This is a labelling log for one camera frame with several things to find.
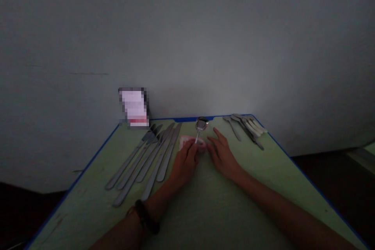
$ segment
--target floor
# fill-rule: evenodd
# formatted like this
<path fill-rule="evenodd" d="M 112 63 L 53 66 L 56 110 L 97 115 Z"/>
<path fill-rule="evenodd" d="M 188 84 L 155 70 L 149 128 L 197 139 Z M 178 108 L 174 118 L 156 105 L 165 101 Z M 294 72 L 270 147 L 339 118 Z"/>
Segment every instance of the floor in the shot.
<path fill-rule="evenodd" d="M 30 240 L 65 194 L 42 195 L 4 183 L 0 192 L 0 250 Z"/>
<path fill-rule="evenodd" d="M 344 152 L 293 158 L 315 186 L 375 249 L 375 176 Z"/>
<path fill-rule="evenodd" d="M 344 152 L 304 155 L 293 160 L 375 249 L 375 176 Z M 41 195 L 1 183 L 0 192 L 4 198 L 0 201 L 0 250 L 28 241 L 64 196 L 64 192 Z"/>

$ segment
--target human hand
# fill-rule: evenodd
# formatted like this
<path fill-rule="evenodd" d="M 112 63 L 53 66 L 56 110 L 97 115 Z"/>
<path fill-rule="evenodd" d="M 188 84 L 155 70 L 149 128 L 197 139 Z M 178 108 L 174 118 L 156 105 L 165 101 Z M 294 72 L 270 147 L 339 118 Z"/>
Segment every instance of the human hand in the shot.
<path fill-rule="evenodd" d="M 242 173 L 244 170 L 237 163 L 232 152 L 230 151 L 227 138 L 224 137 L 216 128 L 214 128 L 214 132 L 218 136 L 217 139 L 207 137 L 208 140 L 215 145 L 214 148 L 212 144 L 207 144 L 212 162 L 220 173 L 233 180 L 235 176 Z"/>
<path fill-rule="evenodd" d="M 183 148 L 177 152 L 173 163 L 172 173 L 168 180 L 178 187 L 182 187 L 192 178 L 198 164 L 198 145 L 194 142 L 195 139 L 186 142 Z"/>

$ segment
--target gray wall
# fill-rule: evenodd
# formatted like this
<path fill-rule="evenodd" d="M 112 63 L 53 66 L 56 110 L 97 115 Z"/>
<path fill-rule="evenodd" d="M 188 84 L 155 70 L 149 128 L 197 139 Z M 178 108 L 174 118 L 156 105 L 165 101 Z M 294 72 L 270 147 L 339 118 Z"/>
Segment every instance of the gray wall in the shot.
<path fill-rule="evenodd" d="M 0 181 L 66 189 L 122 118 L 253 113 L 290 155 L 375 135 L 375 0 L 1 0 Z"/>

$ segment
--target bracelet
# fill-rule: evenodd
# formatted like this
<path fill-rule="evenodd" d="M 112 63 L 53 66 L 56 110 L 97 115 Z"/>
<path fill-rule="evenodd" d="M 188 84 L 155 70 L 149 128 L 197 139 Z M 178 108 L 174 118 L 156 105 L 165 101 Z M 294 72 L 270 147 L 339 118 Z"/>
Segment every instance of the bracelet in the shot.
<path fill-rule="evenodd" d="M 136 201 L 134 210 L 137 212 L 143 228 L 144 228 L 144 225 L 146 225 L 146 227 L 152 234 L 159 233 L 160 224 L 152 220 L 152 218 L 150 217 L 150 214 L 147 212 L 145 206 L 143 205 L 140 199 Z"/>

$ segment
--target green table surface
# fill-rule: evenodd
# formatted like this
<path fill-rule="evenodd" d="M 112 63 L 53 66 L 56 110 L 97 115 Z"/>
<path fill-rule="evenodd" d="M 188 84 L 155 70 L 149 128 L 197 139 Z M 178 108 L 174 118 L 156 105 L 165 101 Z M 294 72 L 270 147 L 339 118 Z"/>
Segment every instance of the green table surface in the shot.
<path fill-rule="evenodd" d="M 155 120 L 162 129 L 174 122 Z M 235 137 L 222 117 L 210 121 L 201 137 L 215 136 L 218 128 L 228 139 L 238 163 L 258 180 L 296 203 L 327 224 L 359 249 L 366 249 L 360 238 L 341 219 L 294 162 L 269 134 L 259 141 L 260 150 L 234 122 L 242 141 Z M 119 222 L 142 195 L 153 165 L 142 183 L 134 183 L 124 203 L 112 207 L 116 188 L 104 186 L 144 136 L 145 130 L 129 130 L 126 124 L 114 131 L 88 165 L 69 193 L 41 228 L 30 249 L 87 249 Z M 195 122 L 184 122 L 180 135 L 195 136 Z M 174 146 L 166 178 L 179 150 Z M 152 193 L 162 183 L 156 182 Z M 200 155 L 195 175 L 171 203 L 161 221 L 160 233 L 149 237 L 143 249 L 291 249 L 293 245 L 273 222 L 235 184 L 213 166 L 208 152 Z"/>

